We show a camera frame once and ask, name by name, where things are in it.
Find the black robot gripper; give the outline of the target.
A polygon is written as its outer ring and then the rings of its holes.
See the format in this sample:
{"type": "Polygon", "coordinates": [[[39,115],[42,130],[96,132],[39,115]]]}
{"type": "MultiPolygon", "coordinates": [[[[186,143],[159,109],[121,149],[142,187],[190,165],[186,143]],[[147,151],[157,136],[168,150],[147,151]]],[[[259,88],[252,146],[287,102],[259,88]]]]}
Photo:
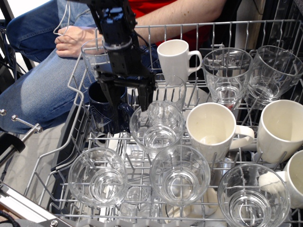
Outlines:
{"type": "Polygon", "coordinates": [[[110,70],[96,67],[98,83],[107,100],[106,117],[118,118],[122,113],[121,99],[125,86],[138,89],[141,110],[148,109],[155,90],[154,73],[142,63],[143,50],[137,37],[128,37],[123,41],[113,42],[103,38],[102,45],[108,54],[110,70]]]}

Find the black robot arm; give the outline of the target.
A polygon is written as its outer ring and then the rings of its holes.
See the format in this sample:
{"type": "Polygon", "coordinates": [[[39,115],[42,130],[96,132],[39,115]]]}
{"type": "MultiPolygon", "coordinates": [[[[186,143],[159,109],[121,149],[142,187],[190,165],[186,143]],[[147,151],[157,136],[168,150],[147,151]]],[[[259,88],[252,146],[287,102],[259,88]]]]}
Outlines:
{"type": "Polygon", "coordinates": [[[137,89],[138,104],[146,111],[156,89],[155,72],[147,67],[152,52],[145,53],[139,45],[141,35],[135,27],[135,13],[127,0],[83,0],[90,9],[102,45],[108,54],[111,71],[94,67],[97,80],[109,104],[117,108],[119,87],[137,89]]]}

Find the person's bare forearm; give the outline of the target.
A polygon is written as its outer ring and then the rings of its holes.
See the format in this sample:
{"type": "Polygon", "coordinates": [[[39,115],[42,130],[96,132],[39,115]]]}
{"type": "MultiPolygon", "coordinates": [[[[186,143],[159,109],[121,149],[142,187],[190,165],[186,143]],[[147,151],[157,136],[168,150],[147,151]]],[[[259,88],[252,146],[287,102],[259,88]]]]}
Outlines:
{"type": "Polygon", "coordinates": [[[151,43],[171,39],[193,30],[193,24],[215,21],[221,15],[225,3],[224,0],[176,0],[139,17],[135,31],[151,43]]]}

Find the person's hand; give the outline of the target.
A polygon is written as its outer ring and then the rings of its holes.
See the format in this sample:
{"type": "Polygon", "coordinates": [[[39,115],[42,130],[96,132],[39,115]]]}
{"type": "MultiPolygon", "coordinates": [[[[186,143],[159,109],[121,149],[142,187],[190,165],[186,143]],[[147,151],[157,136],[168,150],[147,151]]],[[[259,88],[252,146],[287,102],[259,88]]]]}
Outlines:
{"type": "Polygon", "coordinates": [[[66,26],[58,30],[55,39],[55,52],[62,58],[77,58],[81,47],[95,39],[96,29],[85,26],[66,26]]]}

